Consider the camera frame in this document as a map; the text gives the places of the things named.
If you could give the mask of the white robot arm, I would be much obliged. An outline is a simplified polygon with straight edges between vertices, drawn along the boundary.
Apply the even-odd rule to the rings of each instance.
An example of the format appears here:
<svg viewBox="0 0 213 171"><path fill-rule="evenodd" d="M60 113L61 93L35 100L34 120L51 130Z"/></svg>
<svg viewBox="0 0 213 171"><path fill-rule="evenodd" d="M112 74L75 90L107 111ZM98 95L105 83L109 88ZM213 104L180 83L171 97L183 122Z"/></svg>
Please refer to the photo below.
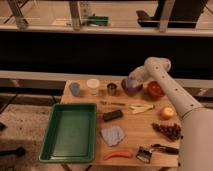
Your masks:
<svg viewBox="0 0 213 171"><path fill-rule="evenodd" d="M160 85L179 115L182 130L178 171L213 171L213 109L190 95L168 71L167 58L149 57L130 77L145 81L152 77Z"/></svg>

